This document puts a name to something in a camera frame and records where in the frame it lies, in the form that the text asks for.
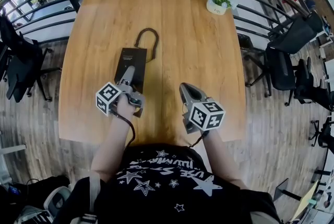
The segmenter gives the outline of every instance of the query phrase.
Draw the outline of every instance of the floor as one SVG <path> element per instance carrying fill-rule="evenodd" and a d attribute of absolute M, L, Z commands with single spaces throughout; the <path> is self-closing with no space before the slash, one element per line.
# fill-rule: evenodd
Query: floor
<path fill-rule="evenodd" d="M 67 41 L 45 44 L 54 49 L 48 54 L 45 67 L 61 66 Z M 316 44 L 308 44 L 292 57 L 297 60 L 312 58 L 315 84 L 323 76 L 322 62 L 318 59 Z M 246 80 L 259 73 L 250 61 L 244 61 Z M 20 103 L 6 99 L 7 86 L 0 84 L 0 139 L 3 147 L 26 144 L 27 150 L 5 156 L 14 181 L 26 183 L 30 178 L 44 179 L 52 175 L 66 174 L 74 182 L 88 175 L 93 153 L 97 145 L 83 144 L 58 138 L 58 96 L 60 73 L 48 75 L 44 81 L 46 91 L 53 97 L 47 103 L 37 87 L 31 98 Z M 243 174 L 246 185 L 257 191 L 274 194 L 275 187 L 290 178 L 289 191 L 298 195 L 306 193 L 316 167 L 322 167 L 325 150 L 310 147 L 307 140 L 314 132 L 310 120 L 320 119 L 322 124 L 329 112 L 317 104 L 301 105 L 293 100 L 284 106 L 288 93 L 273 90 L 271 98 L 264 98 L 262 83 L 246 88 L 247 136 L 244 141 L 227 143 L 228 149 Z M 281 197 L 276 202 L 279 216 L 288 220 L 297 202 Z"/>

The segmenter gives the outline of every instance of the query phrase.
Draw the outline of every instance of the hand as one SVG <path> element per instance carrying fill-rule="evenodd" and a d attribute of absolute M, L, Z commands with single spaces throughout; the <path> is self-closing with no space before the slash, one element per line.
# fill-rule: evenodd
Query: hand
<path fill-rule="evenodd" d="M 130 120 L 136 108 L 128 103 L 126 94 L 120 94 L 117 103 L 117 113 Z"/>

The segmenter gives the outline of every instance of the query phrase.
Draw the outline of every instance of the chair armrest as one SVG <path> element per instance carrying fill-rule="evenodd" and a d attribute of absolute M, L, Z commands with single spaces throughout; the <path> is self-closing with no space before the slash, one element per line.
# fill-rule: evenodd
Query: chair armrest
<path fill-rule="evenodd" d="M 17 88 L 17 85 L 19 84 L 19 76 L 16 74 L 16 78 L 14 79 L 13 82 L 11 82 L 8 90 L 7 90 L 7 99 L 10 100 L 11 97 L 13 96 L 13 93 L 15 91 L 15 89 Z"/>
<path fill-rule="evenodd" d="M 279 52 L 278 54 L 278 58 L 280 60 L 280 64 L 283 70 L 284 75 L 288 75 L 288 67 L 287 67 L 287 63 L 285 62 L 285 58 L 284 58 L 284 53 L 283 52 Z"/>

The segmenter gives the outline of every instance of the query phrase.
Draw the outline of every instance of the wooden table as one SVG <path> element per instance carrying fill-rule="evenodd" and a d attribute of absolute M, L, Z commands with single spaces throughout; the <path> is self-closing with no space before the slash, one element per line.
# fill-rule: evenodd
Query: wooden table
<path fill-rule="evenodd" d="M 132 48 L 139 32 L 154 28 L 160 41 L 156 59 L 147 63 L 140 119 L 133 118 L 134 144 L 189 145 L 182 123 L 179 85 L 187 82 L 219 101 L 226 117 L 223 140 L 245 136 L 245 87 L 241 52 L 229 10 L 211 14 L 207 0 L 83 0 L 68 41 L 59 94 L 59 137 L 101 143 L 111 117 L 95 106 L 95 93 L 113 82 L 122 48 Z M 140 47 L 151 57 L 154 36 Z"/>

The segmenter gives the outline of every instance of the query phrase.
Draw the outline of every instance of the black office chair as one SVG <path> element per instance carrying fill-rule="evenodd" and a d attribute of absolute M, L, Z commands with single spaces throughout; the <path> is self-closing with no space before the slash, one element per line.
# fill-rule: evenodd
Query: black office chair
<path fill-rule="evenodd" d="M 31 96 L 31 88 L 37 82 L 45 101 L 51 102 L 51 97 L 46 97 L 41 82 L 41 77 L 53 71 L 61 71 L 59 67 L 41 70 L 44 58 L 51 49 L 42 49 L 36 40 L 27 41 L 22 34 L 18 35 L 11 22 L 4 15 L 0 16 L 0 34 L 3 43 L 11 49 L 13 57 L 8 64 L 7 77 L 9 89 L 7 98 L 14 96 L 16 102 L 20 102 L 25 92 Z"/>
<path fill-rule="evenodd" d="M 331 136 L 330 135 L 330 126 L 331 124 L 334 124 L 334 121 L 331 122 L 329 120 L 329 117 L 326 119 L 321 131 L 319 130 L 319 120 L 316 120 L 316 121 L 311 121 L 311 124 L 314 125 L 314 128 L 315 128 L 315 134 L 313 135 L 313 137 L 309 137 L 308 140 L 312 140 L 312 139 L 315 139 L 314 140 L 314 143 L 311 145 L 312 147 L 315 146 L 317 140 L 318 140 L 318 145 L 321 147 L 321 148 L 327 148 L 328 145 L 327 143 L 325 143 L 323 141 L 322 138 L 325 138 L 327 136 Z"/>
<path fill-rule="evenodd" d="M 262 70 L 252 83 L 246 83 L 245 86 L 251 87 L 265 76 L 269 92 L 269 94 L 265 93 L 265 97 L 271 96 L 271 83 L 278 90 L 295 89 L 294 70 L 289 55 L 297 53 L 315 36 L 316 32 L 307 22 L 301 17 L 297 18 L 285 34 L 268 43 L 262 54 L 264 63 L 250 55 L 244 57 Z"/>
<path fill-rule="evenodd" d="M 289 106 L 292 96 L 297 99 L 301 104 L 312 103 L 310 99 L 310 90 L 313 87 L 314 77 L 311 73 L 311 58 L 307 58 L 307 64 L 303 59 L 300 59 L 297 66 L 293 69 L 296 78 L 296 88 L 290 90 L 289 101 L 285 103 L 285 106 Z"/>

